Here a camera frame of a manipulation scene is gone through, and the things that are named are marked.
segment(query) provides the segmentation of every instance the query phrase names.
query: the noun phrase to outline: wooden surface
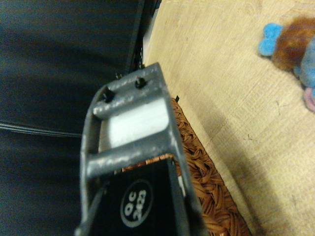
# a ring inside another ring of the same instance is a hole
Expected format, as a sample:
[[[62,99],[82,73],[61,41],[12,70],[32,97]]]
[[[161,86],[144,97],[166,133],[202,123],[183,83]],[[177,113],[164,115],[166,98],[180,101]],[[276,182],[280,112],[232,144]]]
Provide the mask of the wooden surface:
[[[301,13],[315,1],[163,0],[146,54],[253,235],[315,235],[315,114],[257,52],[267,23]]]

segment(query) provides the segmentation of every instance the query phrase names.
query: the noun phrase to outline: black bolt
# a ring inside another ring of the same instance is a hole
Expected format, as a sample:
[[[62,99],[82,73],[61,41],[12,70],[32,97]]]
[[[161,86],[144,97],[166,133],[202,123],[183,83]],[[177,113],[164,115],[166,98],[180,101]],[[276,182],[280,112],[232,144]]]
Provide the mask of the black bolt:
[[[103,93],[103,97],[104,97],[104,102],[109,103],[115,97],[115,93],[112,90],[109,90],[109,88],[106,86],[105,91]]]
[[[120,80],[120,79],[123,77],[122,74],[117,74],[117,73],[115,73],[115,75],[116,75],[116,80]]]
[[[145,79],[138,77],[134,85],[137,89],[142,89],[146,84],[147,82],[145,81]]]

